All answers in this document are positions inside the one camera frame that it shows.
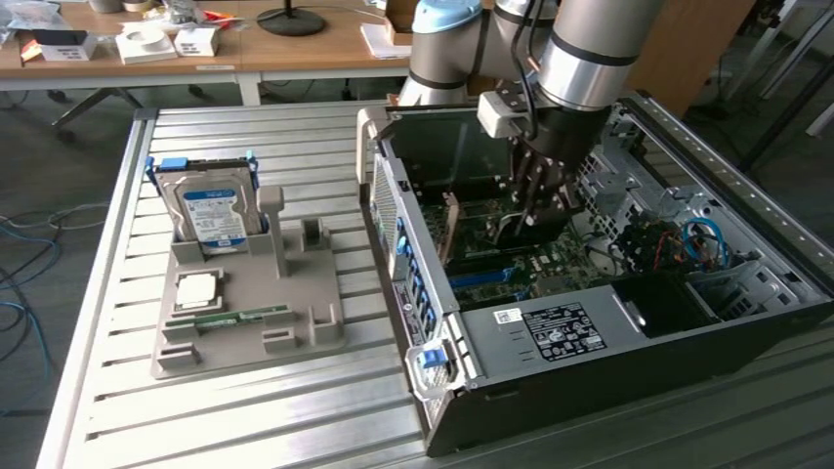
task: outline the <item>desk leg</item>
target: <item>desk leg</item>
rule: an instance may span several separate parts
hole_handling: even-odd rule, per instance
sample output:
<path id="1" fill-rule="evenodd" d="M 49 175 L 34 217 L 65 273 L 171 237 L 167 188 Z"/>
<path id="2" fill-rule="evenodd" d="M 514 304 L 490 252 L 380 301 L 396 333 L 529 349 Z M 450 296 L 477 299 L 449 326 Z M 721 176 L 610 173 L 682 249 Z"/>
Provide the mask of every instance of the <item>desk leg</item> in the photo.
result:
<path id="1" fill-rule="evenodd" d="M 245 106 L 261 106 L 258 83 L 261 83 L 259 72 L 238 73 L 238 85 L 241 86 L 241 97 L 245 101 Z"/>

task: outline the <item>robotic arm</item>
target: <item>robotic arm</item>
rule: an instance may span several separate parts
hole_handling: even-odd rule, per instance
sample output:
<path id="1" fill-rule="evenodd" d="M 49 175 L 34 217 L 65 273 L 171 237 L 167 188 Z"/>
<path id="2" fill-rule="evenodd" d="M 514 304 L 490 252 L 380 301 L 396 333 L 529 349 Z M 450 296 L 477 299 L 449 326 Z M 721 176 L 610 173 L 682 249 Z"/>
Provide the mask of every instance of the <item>robotic arm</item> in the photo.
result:
<path id="1" fill-rule="evenodd" d="M 664 0 L 570 0 L 562 4 L 541 72 L 529 77 L 538 82 L 534 106 L 520 125 L 526 130 L 514 138 L 514 199 L 524 210 L 522 223 L 530 227 L 558 231 L 582 208 L 574 196 L 576 174 L 662 4 Z M 494 128 L 490 105 L 504 104 L 500 94 L 514 95 L 504 91 L 484 96 L 480 102 L 478 116 L 488 129 Z"/>
<path id="2" fill-rule="evenodd" d="M 506 80 L 484 93 L 478 118 L 493 138 L 512 142 L 510 181 L 518 214 L 496 227 L 497 242 L 553 238 L 582 210 L 576 174 L 606 123 L 664 0 L 422 0 L 417 6 L 410 78 L 401 105 L 466 100 L 470 74 Z M 549 37 L 545 32 L 553 24 Z M 528 57 L 529 35 L 533 54 Z M 525 87 L 513 60 L 526 67 Z"/>

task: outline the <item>blue latch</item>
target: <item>blue latch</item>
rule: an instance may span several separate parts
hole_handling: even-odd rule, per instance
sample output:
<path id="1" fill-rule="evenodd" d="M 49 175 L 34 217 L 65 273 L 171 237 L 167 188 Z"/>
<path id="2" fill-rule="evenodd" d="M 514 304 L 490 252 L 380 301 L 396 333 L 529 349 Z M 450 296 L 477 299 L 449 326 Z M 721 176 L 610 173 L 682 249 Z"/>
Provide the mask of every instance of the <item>blue latch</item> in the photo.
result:
<path id="1" fill-rule="evenodd" d="M 422 352 L 422 367 L 434 368 L 444 366 L 449 362 L 444 349 L 424 350 Z"/>
<path id="2" fill-rule="evenodd" d="M 177 158 L 163 158 L 162 163 L 159 163 L 161 171 L 182 171 L 189 166 L 189 159 L 185 156 L 179 156 Z"/>
<path id="3" fill-rule="evenodd" d="M 409 246 L 409 239 L 405 236 L 397 241 L 397 255 L 402 256 L 406 253 L 406 247 Z"/>

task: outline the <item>black lamp base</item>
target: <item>black lamp base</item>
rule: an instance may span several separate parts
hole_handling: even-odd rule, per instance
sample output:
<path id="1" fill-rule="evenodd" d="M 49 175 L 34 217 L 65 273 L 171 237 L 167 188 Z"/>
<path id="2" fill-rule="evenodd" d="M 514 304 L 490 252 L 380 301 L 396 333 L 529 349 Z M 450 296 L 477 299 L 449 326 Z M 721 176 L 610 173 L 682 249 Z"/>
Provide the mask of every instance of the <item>black lamp base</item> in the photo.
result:
<path id="1" fill-rule="evenodd" d="M 258 15 L 258 25 L 280 36 L 310 36 L 328 25 L 325 18 L 314 12 L 294 8 L 293 16 L 288 16 L 288 10 L 267 10 Z"/>

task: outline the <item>white paper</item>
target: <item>white paper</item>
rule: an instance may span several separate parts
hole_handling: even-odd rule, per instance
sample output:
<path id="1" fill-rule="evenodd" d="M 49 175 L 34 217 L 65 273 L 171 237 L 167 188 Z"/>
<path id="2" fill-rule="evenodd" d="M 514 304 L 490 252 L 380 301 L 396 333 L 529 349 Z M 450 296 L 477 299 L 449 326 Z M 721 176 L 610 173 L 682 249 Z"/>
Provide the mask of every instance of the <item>white paper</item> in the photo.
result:
<path id="1" fill-rule="evenodd" d="M 384 24 L 364 23 L 361 30 L 368 49 L 378 59 L 404 59 L 412 56 L 413 46 L 396 46 L 392 44 L 389 32 Z"/>

